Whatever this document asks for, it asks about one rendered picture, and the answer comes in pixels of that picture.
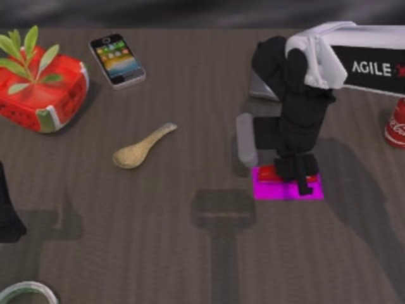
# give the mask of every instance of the wooden floor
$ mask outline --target wooden floor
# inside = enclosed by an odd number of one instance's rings
[[[28,227],[0,244],[0,290],[35,280],[62,303],[405,303],[405,151],[382,137],[395,98],[336,92],[315,149],[324,201],[255,202],[235,118],[271,108],[247,98],[256,43],[295,31],[121,30],[147,81],[116,92],[87,49],[111,32],[40,33],[89,65],[86,105],[66,129],[0,119]],[[113,165],[114,151],[166,122],[179,129],[145,164]]]

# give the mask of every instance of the red coca-cola can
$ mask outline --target red coca-cola can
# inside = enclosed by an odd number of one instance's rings
[[[401,98],[384,131],[385,140],[396,148],[405,148],[405,98]]]

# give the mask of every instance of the red logo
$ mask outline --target red logo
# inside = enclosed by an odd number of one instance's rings
[[[397,65],[398,77],[405,77],[405,66]]]

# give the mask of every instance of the pink square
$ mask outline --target pink square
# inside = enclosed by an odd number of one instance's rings
[[[252,169],[253,193],[256,200],[323,200],[321,176],[318,181],[308,183],[313,188],[313,194],[301,196],[297,182],[259,182],[259,167]]]

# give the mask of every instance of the red object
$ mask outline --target red object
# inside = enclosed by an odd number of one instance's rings
[[[29,69],[36,75],[45,50],[36,47],[36,54]],[[62,54],[41,73],[41,76],[58,73],[61,82],[54,84],[30,84],[22,91],[9,95],[8,89],[17,83],[28,81],[0,68],[0,114],[24,128],[50,133],[61,129],[76,114],[89,88],[89,76],[85,65]]]
[[[283,182],[283,179],[279,175],[277,175],[277,171],[274,165],[260,167],[258,174],[259,182]],[[307,182],[317,182],[318,177],[315,175],[307,176],[306,180]]]
[[[400,98],[384,131],[385,140],[396,148],[405,148],[405,98]]]

